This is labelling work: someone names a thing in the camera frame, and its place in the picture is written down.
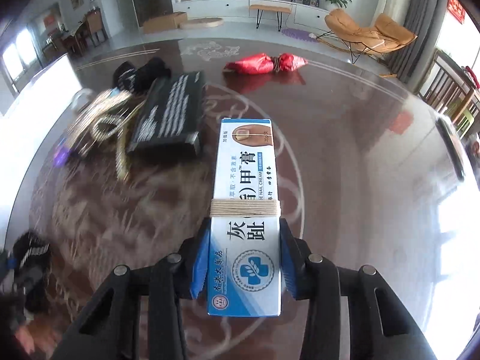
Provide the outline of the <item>white blue ointment box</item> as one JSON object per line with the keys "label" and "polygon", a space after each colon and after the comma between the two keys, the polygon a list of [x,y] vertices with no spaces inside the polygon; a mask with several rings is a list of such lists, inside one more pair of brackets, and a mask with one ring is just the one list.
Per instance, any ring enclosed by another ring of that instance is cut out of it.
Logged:
{"label": "white blue ointment box", "polygon": [[210,207],[208,314],[281,313],[280,216],[271,121],[222,119]]}

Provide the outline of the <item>black fuzzy scrunchie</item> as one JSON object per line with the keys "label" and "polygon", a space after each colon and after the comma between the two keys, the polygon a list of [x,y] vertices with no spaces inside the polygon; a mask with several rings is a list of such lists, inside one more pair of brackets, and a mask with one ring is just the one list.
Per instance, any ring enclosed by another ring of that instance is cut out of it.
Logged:
{"label": "black fuzzy scrunchie", "polygon": [[161,58],[151,58],[142,67],[135,67],[126,61],[115,69],[112,87],[120,91],[128,91],[131,94],[143,94],[151,88],[156,79],[170,78],[171,76],[171,69]]}

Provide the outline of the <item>red packet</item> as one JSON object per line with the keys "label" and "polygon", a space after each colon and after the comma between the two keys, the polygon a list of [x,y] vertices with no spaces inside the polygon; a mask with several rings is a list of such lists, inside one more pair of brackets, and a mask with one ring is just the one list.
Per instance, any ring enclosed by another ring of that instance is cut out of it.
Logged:
{"label": "red packet", "polygon": [[278,56],[260,53],[227,63],[224,70],[238,74],[261,75],[272,72],[294,72],[307,64],[308,61],[305,58],[290,53],[283,53]]}

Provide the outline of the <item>gold hair claw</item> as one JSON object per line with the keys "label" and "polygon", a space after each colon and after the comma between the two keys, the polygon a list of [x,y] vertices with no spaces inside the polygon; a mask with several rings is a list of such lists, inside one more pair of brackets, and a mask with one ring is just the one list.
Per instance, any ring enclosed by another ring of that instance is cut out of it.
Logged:
{"label": "gold hair claw", "polygon": [[129,177],[128,157],[126,153],[128,125],[143,108],[146,101],[137,104],[125,115],[103,114],[93,122],[90,135],[95,142],[101,143],[116,136],[115,171],[117,180],[126,182]]}

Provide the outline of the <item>black text-printed box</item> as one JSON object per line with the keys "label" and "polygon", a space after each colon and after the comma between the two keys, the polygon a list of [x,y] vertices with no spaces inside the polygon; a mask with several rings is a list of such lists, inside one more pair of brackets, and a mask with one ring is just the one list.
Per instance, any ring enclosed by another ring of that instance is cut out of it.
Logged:
{"label": "black text-printed box", "polygon": [[128,152],[199,156],[204,88],[201,71],[156,79],[137,117]]}

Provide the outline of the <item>white board panel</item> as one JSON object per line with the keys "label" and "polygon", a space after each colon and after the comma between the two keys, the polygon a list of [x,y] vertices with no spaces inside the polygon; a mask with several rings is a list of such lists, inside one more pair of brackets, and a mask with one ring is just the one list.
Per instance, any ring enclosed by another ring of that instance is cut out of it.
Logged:
{"label": "white board panel", "polygon": [[35,75],[1,119],[1,197],[23,180],[33,156],[81,89],[64,55]]}

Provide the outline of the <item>rhinestone silver hair claw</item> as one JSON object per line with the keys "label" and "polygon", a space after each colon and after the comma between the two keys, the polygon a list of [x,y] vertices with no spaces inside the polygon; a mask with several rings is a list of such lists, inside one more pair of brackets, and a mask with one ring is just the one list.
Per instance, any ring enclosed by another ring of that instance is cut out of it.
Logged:
{"label": "rhinestone silver hair claw", "polygon": [[77,116],[76,120],[67,130],[64,138],[63,148],[71,153],[76,142],[90,128],[100,116],[106,115],[109,111],[126,104],[133,95],[125,90],[111,88],[103,91],[91,101],[85,109]]}

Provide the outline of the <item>wooden dining chair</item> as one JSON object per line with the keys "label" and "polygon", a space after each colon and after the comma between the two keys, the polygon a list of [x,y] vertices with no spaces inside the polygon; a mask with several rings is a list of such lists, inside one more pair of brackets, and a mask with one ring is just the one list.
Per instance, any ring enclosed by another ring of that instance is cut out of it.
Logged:
{"label": "wooden dining chair", "polygon": [[439,114],[447,116],[460,137],[466,135],[479,116],[479,84],[472,73],[436,49],[419,84],[418,96]]}

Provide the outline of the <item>orange lounge chair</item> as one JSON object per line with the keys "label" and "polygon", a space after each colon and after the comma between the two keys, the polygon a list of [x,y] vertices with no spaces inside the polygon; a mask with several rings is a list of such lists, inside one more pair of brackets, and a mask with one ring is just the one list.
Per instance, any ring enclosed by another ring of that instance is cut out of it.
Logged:
{"label": "orange lounge chair", "polygon": [[409,46],[417,38],[415,33],[384,13],[377,17],[372,27],[360,27],[345,10],[336,8],[325,17],[325,24],[326,32],[310,33],[310,38],[348,53],[352,64],[362,55],[385,57]]}

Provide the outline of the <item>purple floor mat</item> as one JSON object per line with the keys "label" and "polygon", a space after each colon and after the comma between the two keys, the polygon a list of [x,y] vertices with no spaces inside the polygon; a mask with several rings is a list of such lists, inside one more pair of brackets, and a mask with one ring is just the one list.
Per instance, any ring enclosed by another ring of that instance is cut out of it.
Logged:
{"label": "purple floor mat", "polygon": [[281,30],[281,33],[288,38],[294,38],[300,41],[315,42],[317,40],[317,35],[315,33],[310,33],[309,31],[297,28],[284,28]]}

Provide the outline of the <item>cardboard box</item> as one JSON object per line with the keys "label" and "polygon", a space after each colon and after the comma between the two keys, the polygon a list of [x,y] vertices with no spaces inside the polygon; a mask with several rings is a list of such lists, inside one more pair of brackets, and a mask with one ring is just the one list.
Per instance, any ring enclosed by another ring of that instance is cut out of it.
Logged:
{"label": "cardboard box", "polygon": [[170,15],[158,16],[147,20],[142,27],[143,33],[159,33],[162,31],[179,29],[182,23],[188,20],[186,12],[174,12]]}

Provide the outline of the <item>round wooden floor mat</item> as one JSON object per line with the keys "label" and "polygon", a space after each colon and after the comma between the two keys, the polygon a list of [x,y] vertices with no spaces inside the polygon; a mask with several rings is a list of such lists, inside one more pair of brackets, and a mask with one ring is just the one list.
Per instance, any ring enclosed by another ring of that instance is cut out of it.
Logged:
{"label": "round wooden floor mat", "polygon": [[218,17],[188,19],[184,22],[181,22],[179,25],[179,28],[183,30],[210,29],[210,28],[220,27],[223,24],[224,24],[224,20]]}

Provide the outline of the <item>white tv cabinet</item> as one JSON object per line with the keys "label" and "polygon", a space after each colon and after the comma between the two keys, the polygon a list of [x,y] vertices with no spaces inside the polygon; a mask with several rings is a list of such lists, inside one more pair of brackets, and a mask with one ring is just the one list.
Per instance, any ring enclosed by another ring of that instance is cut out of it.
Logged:
{"label": "white tv cabinet", "polygon": [[299,2],[281,0],[191,0],[174,2],[174,12],[189,19],[219,17],[227,21],[272,24],[275,26],[327,31],[327,10]]}

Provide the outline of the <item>wooden bench black legs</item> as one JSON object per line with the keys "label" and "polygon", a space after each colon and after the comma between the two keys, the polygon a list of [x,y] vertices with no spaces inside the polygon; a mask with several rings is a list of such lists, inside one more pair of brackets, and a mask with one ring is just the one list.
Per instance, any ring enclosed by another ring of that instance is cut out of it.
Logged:
{"label": "wooden bench black legs", "polygon": [[275,17],[278,32],[281,32],[283,27],[283,16],[289,16],[292,13],[291,6],[275,6],[264,4],[252,4],[249,6],[249,10],[256,12],[256,29],[260,27],[264,13],[266,13],[267,15]]}

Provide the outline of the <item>grey curtain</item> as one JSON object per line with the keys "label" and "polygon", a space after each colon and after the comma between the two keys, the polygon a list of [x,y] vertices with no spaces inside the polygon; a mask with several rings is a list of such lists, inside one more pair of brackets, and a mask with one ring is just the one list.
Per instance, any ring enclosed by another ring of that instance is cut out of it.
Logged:
{"label": "grey curtain", "polygon": [[387,66],[397,79],[414,91],[430,66],[448,0],[410,0],[405,22],[416,40],[390,54]]}

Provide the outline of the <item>red wall poster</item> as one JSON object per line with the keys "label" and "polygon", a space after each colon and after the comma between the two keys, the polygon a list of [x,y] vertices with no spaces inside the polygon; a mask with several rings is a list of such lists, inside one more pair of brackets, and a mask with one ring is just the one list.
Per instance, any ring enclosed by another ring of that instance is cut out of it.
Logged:
{"label": "red wall poster", "polygon": [[460,24],[464,24],[466,10],[463,8],[459,0],[448,0],[447,9],[448,12],[453,15]]}

